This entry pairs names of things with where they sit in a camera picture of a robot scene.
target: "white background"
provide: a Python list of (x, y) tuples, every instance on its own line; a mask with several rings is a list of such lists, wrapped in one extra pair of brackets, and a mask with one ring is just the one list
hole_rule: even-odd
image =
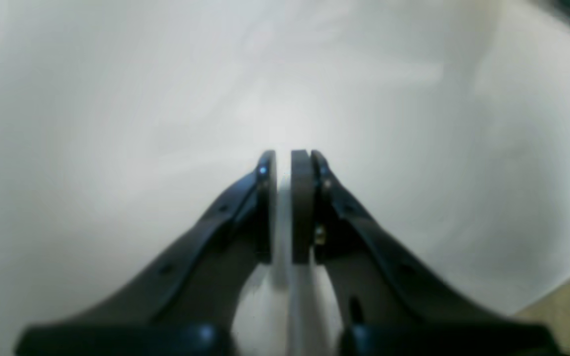
[(0, 356), (269, 148), (495, 311), (570, 277), (570, 26), (537, 2), (0, 0)]

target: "hole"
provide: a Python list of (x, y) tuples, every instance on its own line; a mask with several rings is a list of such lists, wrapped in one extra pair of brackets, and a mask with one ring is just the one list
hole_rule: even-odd
[(353, 324), (364, 324), (364, 311), (362, 311), (362, 304), (355, 296), (349, 298), (349, 314), (351, 314), (351, 322), (353, 322)]
[(401, 262), (398, 266), (397, 269), (399, 271), (399, 273), (403, 274), (403, 275), (416, 275), (417, 274), (417, 270), (410, 265), (408, 262)]
[(162, 266), (162, 268), (160, 268), (160, 270), (158, 270), (158, 275), (164, 277), (165, 275), (169, 275), (172, 271), (173, 271), (173, 265), (165, 264), (164, 266)]

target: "screw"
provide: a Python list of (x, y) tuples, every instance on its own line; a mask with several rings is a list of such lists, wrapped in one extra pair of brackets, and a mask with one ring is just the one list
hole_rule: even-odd
[(324, 246), (327, 242), (327, 231), (324, 228), (324, 225), (316, 226), (316, 230), (314, 231), (314, 243), (315, 245)]

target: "metal screw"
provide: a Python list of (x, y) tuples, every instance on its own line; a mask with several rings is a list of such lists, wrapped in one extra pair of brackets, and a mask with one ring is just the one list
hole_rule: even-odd
[(314, 231), (314, 243), (315, 245), (324, 246), (327, 242), (327, 231), (324, 228), (324, 225), (316, 226), (316, 230)]

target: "black plastic arm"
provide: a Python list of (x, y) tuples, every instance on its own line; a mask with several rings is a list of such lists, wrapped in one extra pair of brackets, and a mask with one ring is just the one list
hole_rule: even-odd
[[(294, 263), (309, 263), (312, 248), (325, 266), (344, 324), (341, 355), (557, 354), (544, 327), (490, 313), (430, 272), (342, 186), (319, 151), (292, 152), (291, 182)], [(310, 186), (313, 208), (301, 210)], [(478, 341), (501, 346), (471, 346)]]
[(64, 322), (30, 327), (19, 356), (228, 355), (242, 286), (271, 262), (276, 156), (226, 191), (133, 281)]

